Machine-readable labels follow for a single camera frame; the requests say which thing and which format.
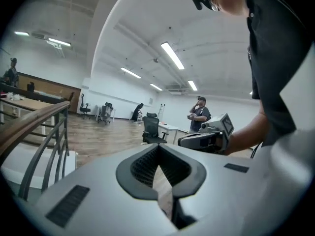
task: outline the black shirt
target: black shirt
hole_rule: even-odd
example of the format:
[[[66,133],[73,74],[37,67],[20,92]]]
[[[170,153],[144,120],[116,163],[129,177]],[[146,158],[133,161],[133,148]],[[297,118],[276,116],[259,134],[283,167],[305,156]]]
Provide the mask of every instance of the black shirt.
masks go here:
[[[312,41],[299,20],[277,0],[246,0],[246,3],[250,10],[247,24],[252,98],[261,99],[271,126],[263,143],[266,146],[296,129],[280,92],[298,70]]]
[[[194,113],[196,114],[196,116],[205,116],[207,117],[207,121],[210,120],[210,112],[209,109],[207,107],[201,107],[201,108],[197,108]],[[197,121],[197,120],[192,120],[191,124],[190,124],[190,129],[198,132],[199,129],[201,128],[201,124],[203,124],[204,121]]]

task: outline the wooden wall panel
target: wooden wall panel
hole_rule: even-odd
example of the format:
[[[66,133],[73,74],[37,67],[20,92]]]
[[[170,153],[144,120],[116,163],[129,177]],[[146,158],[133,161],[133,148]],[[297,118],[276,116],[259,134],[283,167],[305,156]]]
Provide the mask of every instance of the wooden wall panel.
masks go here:
[[[27,90],[27,84],[34,82],[35,90],[45,93],[62,96],[65,99],[69,99],[72,92],[74,92],[73,99],[70,103],[70,112],[76,112],[80,97],[80,88],[74,88],[67,85],[59,84],[56,82],[44,80],[31,75],[19,73],[19,88]]]

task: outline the fluorescent light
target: fluorescent light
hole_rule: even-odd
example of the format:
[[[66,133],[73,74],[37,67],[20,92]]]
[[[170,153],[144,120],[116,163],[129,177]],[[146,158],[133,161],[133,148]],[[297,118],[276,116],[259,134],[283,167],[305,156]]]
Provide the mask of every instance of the fluorescent light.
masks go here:
[[[195,85],[195,83],[193,81],[188,81],[188,83],[191,86],[192,90],[198,91],[198,89],[197,89],[197,87],[196,87],[196,85]]]
[[[150,85],[153,86],[154,88],[156,88],[157,90],[163,91],[162,89],[160,89],[159,87],[157,87],[157,86],[154,85],[154,84],[150,84]]]
[[[51,42],[55,42],[55,43],[61,44],[61,45],[71,46],[71,44],[69,44],[69,43],[62,42],[62,41],[59,41],[59,40],[56,40],[56,39],[53,39],[53,38],[49,38],[48,40],[51,41]]]
[[[134,76],[134,77],[136,77],[136,78],[138,78],[138,79],[140,79],[141,77],[140,76],[138,76],[138,75],[136,75],[135,73],[133,73],[133,72],[130,72],[129,70],[127,70],[126,68],[121,68],[122,69],[122,71],[125,71],[126,73],[129,73],[129,74],[131,74],[132,76]]]
[[[184,69],[183,64],[171,48],[171,46],[166,42],[161,44],[161,47],[166,51],[166,53],[171,57],[171,59],[174,61],[174,63],[177,65],[178,69],[182,70]]]
[[[29,36],[27,32],[15,31],[14,33],[21,36]]]

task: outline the man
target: man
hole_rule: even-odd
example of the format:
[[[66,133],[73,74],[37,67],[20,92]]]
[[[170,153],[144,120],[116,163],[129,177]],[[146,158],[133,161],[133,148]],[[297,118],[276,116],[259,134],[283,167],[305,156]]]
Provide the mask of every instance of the man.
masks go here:
[[[210,120],[210,113],[206,105],[206,98],[199,97],[197,103],[192,107],[190,110],[191,115],[189,119],[191,120],[190,124],[190,134],[198,133],[199,129],[201,128],[201,124]]]
[[[252,98],[259,100],[260,108],[245,128],[232,134],[226,155],[260,142],[272,145],[296,129],[280,92],[298,70],[313,41],[306,31],[313,28],[313,19],[305,12],[313,6],[311,1],[201,0],[211,10],[246,17],[250,31]]]
[[[12,58],[11,59],[11,67],[10,69],[5,73],[4,75],[4,81],[7,85],[17,88],[19,83],[19,75],[16,71],[16,63],[17,59]]]

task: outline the black rectangular patch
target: black rectangular patch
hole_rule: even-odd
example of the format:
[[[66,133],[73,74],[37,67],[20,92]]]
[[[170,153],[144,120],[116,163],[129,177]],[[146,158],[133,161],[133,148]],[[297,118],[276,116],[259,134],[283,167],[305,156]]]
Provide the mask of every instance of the black rectangular patch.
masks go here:
[[[249,167],[236,165],[236,164],[231,164],[231,163],[226,164],[225,167],[228,168],[228,169],[231,169],[231,170],[234,170],[234,171],[243,172],[243,173],[246,173],[249,170]]]
[[[64,228],[89,191],[89,188],[80,185],[74,186],[46,215],[46,218]]]

